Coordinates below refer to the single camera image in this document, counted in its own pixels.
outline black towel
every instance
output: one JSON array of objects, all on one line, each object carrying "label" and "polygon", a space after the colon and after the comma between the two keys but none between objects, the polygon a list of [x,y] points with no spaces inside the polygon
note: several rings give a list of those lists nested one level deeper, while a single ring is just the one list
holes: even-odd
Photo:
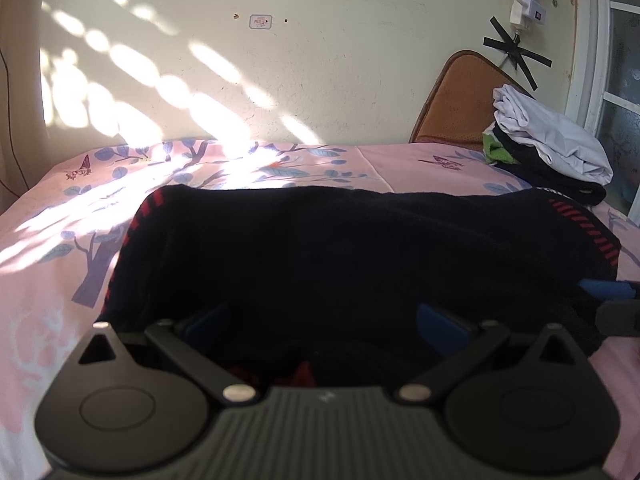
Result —
[{"label": "black towel", "polygon": [[100,319],[133,332],[226,301],[230,331],[212,354],[225,367],[276,378],[310,362],[320,386],[395,387],[436,359],[417,334],[420,303],[514,332],[560,322],[591,354],[598,302],[576,284],[615,280],[619,250],[590,212],[539,189],[168,186],[132,220]]},{"label": "black towel", "polygon": [[517,143],[502,131],[497,123],[494,127],[494,135],[504,149],[519,162],[519,164],[498,162],[496,168],[514,174],[532,186],[555,189],[584,205],[598,205],[605,199],[607,191],[600,184],[584,182],[558,173],[540,158],[536,148]]}]

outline white cloth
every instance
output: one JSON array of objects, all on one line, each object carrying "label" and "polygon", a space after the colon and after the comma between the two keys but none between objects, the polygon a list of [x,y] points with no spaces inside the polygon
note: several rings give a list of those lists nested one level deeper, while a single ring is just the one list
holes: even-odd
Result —
[{"label": "white cloth", "polygon": [[558,173],[601,185],[613,170],[600,141],[568,117],[504,85],[494,90],[495,121],[519,144],[533,146]]}]

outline pink bedsheet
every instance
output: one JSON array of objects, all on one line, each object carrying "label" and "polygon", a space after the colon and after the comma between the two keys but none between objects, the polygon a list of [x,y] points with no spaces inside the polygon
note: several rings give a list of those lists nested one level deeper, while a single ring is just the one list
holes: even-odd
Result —
[{"label": "pink bedsheet", "polygon": [[[97,316],[132,215],[153,189],[175,183],[455,195],[529,187],[487,166],[480,153],[442,144],[229,147],[181,140],[102,148],[59,164],[0,216],[0,477],[33,480],[46,470],[33,433],[38,402]],[[640,281],[640,230],[607,205],[595,211],[624,246],[619,279]],[[640,342],[609,339],[592,362],[623,419],[606,470],[632,480],[640,471]]]}]

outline ribbed surface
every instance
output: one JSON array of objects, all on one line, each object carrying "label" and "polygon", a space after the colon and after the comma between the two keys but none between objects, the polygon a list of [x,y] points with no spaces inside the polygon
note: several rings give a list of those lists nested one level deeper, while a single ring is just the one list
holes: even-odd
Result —
[{"label": "ribbed surface", "polygon": [[[59,470],[49,480],[86,478]],[[180,462],[128,478],[536,480],[470,458],[442,433],[429,410],[398,406],[378,388],[274,388],[257,406],[223,412],[204,442]],[[592,469],[561,478],[608,477]]]}]

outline chair backrest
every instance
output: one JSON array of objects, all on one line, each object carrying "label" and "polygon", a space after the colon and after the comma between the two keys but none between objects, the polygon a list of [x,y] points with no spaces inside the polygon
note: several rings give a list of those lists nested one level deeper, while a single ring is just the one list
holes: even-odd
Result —
[{"label": "chair backrest", "polygon": [[440,142],[482,151],[482,132],[494,120],[494,88],[522,86],[487,58],[461,50],[444,65],[409,142]]}]

